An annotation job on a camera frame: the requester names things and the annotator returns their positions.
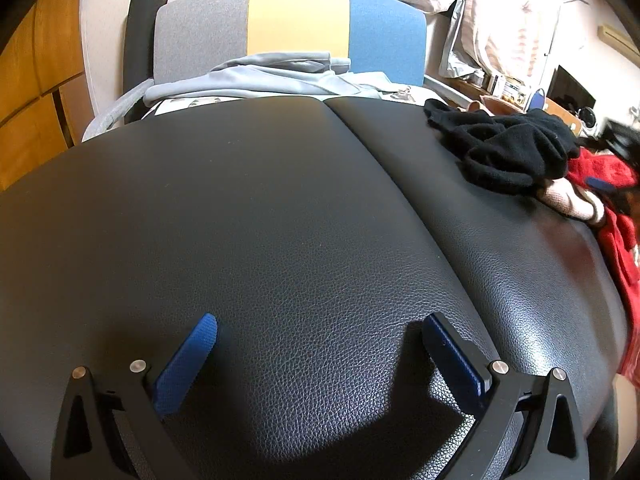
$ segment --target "red cloth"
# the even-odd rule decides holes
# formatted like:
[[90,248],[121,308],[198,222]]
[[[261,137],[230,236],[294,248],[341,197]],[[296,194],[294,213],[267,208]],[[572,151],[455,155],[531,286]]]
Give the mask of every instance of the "red cloth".
[[[615,155],[593,155],[584,148],[580,157],[568,161],[567,179],[586,187],[584,179],[594,176],[616,187],[638,184],[638,176]],[[620,373],[640,388],[640,271],[631,249],[636,245],[636,227],[626,215],[616,213],[605,204],[606,223],[598,231],[600,249],[618,286],[631,322],[631,333]]]

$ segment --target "leather seat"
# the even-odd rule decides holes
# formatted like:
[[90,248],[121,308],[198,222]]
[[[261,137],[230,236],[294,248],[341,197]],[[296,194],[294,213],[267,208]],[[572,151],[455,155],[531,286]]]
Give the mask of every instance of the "leather seat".
[[[166,420],[207,478],[435,478],[472,423],[419,338],[569,372],[585,427],[626,338],[590,232],[475,188],[419,107],[261,98],[128,124],[0,196],[0,433],[33,480],[70,371],[215,314]],[[506,463],[513,421],[491,478]]]

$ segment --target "metal bolt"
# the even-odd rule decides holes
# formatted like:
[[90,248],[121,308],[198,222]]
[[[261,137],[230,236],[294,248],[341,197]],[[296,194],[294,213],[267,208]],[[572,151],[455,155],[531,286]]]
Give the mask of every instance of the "metal bolt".
[[74,379],[82,379],[86,374],[86,368],[83,366],[79,366],[78,368],[74,368],[74,371],[71,372],[71,376]]
[[562,370],[562,368],[554,368],[554,377],[559,381],[564,381],[566,379],[566,372]]
[[499,374],[505,374],[509,371],[509,365],[504,361],[494,361],[491,364],[491,368],[493,368],[494,371]]
[[135,374],[143,372],[146,368],[146,363],[142,359],[136,359],[129,365],[129,370]]

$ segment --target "wooden drawer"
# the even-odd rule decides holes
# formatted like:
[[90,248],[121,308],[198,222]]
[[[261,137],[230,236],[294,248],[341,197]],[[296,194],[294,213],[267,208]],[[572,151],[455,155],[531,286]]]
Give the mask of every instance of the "wooden drawer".
[[38,0],[33,36],[40,91],[45,93],[84,70],[80,0]]
[[0,54],[0,123],[40,95],[33,65],[34,19],[31,7]]
[[69,134],[77,146],[82,142],[82,135],[89,123],[94,119],[89,88],[84,74],[63,84],[59,89],[60,100],[65,112]]
[[0,185],[7,188],[65,150],[53,97],[44,96],[0,128]]

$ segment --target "black bracket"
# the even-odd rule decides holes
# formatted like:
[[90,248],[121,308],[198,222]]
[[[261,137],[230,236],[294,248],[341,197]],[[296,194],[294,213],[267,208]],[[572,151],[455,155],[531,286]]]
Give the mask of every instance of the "black bracket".
[[503,479],[589,478],[587,445],[564,370],[534,376],[488,362],[439,312],[424,320],[422,341],[460,410],[476,418],[439,480],[484,478],[516,412],[525,421]]
[[[52,480],[138,478],[113,410],[126,412],[132,434],[158,480],[197,480],[161,417],[179,408],[215,337],[215,318],[207,314],[177,352],[149,362],[133,361],[129,369],[108,378],[95,378],[88,367],[76,368],[60,411]],[[589,478],[586,443],[564,370],[553,368],[546,377],[532,376],[515,372],[502,361],[488,362],[441,313],[424,320],[422,340],[462,412],[476,418],[439,480],[484,478],[516,412],[522,412],[526,422],[502,478]]]

